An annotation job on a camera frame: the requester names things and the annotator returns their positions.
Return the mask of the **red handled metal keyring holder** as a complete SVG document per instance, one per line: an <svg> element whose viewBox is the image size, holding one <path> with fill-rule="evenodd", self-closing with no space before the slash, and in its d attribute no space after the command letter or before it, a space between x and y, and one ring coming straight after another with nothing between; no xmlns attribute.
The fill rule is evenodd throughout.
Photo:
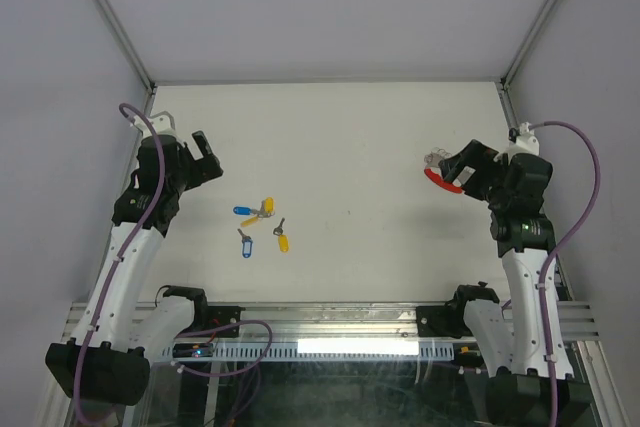
<svg viewBox="0 0 640 427"><path fill-rule="evenodd" d="M432 183L441 189L453 194L462 194L463 189L460 185L445 182L442 177L439 163L449 156L450 154L444 149L438 147L432 149L431 152L424 157L424 174Z"/></svg>

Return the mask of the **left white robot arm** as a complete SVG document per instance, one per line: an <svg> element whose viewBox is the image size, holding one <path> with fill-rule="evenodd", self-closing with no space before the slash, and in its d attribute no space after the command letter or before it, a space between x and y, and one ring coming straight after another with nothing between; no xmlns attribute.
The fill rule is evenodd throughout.
<svg viewBox="0 0 640 427"><path fill-rule="evenodd" d="M138 167L114 205L109 252L84 313L65 343L53 343L45 364L75 401L133 406L143 397L154 363L180 333L209 324L201 288L171 286L139 325L133 315L151 264L186 191L222 176L205 134L192 135L196 159L173 134L143 138Z"/></svg>

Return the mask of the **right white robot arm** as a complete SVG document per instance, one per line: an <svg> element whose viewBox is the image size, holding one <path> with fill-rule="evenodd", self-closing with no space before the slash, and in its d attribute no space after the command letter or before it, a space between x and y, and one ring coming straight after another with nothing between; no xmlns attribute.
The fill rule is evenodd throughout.
<svg viewBox="0 0 640 427"><path fill-rule="evenodd" d="M485 408L490 423L573 426L591 404L576 379L563 342L552 255L552 223L544 192L553 167L534 139L500 153L477 140L439 163L446 183L487 203L490 231L508 281L511 319L484 284L461 285L445 305L448 336L475 338L487 369Z"/></svg>

